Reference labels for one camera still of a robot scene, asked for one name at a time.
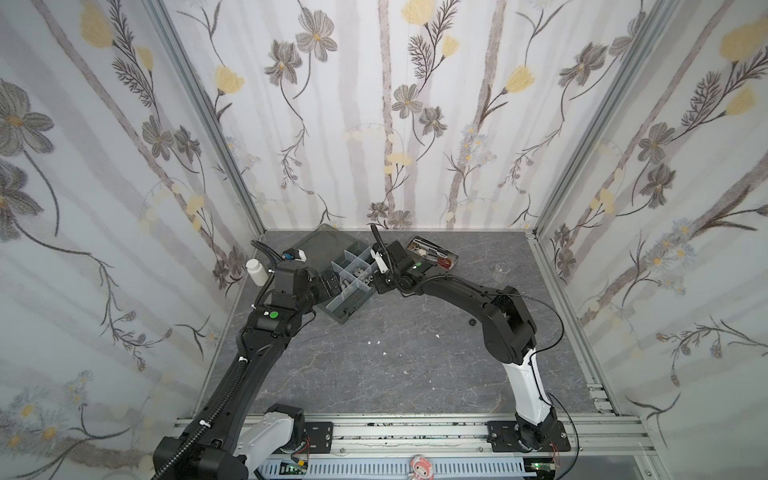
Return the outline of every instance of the white bottle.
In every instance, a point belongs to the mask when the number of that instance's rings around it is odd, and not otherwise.
[[[253,279],[253,282],[257,286],[263,286],[266,283],[268,275],[264,265],[259,260],[252,258],[245,262],[245,268],[248,270],[248,275]]]

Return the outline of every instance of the metal bracket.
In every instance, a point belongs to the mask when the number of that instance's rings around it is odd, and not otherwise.
[[[605,389],[603,389],[602,383],[588,383],[587,388],[589,389],[589,396],[592,397],[592,400],[594,401],[594,407],[598,412],[613,413],[616,415],[614,406],[610,399],[608,399],[608,394]]]
[[[524,449],[518,443],[518,436],[515,429],[517,422],[488,422],[488,443],[494,453],[509,452],[530,452]],[[555,423],[555,433],[550,437],[550,442],[554,443],[559,452],[571,451],[571,443],[568,441],[568,434],[565,432],[563,422]],[[538,452],[553,452],[551,445],[541,447]]]
[[[310,454],[331,453],[333,422],[307,422],[304,431],[310,439]]]

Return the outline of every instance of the floral wallpaper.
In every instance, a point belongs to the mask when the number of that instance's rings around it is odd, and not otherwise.
[[[538,232],[614,400],[677,479],[768,467],[767,101],[766,6],[681,2]]]
[[[653,7],[165,3],[282,229],[532,228]]]
[[[141,4],[5,2],[0,42],[4,475],[148,477],[252,233]]]

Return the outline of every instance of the clear glass cup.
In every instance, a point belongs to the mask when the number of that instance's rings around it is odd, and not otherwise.
[[[507,278],[510,266],[507,263],[499,262],[493,267],[493,273],[491,277],[495,282],[503,282]]]

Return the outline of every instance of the gray table surface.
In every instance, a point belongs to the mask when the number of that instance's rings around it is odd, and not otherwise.
[[[308,233],[270,231],[265,242],[281,252]],[[370,231],[347,233],[373,243]],[[452,273],[501,288],[491,274],[503,261],[511,267],[505,285],[551,303],[524,233],[389,230],[382,237],[406,244],[416,234],[459,255]],[[211,369],[205,399],[237,352],[234,337],[257,292],[249,278]],[[551,345],[561,331],[557,317],[539,303],[525,302],[538,326],[538,346]],[[471,326],[468,320],[466,312],[443,300],[403,299],[395,291],[374,294],[343,326],[318,313],[272,368],[250,412],[262,413],[276,402],[308,413],[514,412],[504,368],[486,351],[480,324]],[[542,383],[569,412],[595,411],[567,337],[537,358]]]

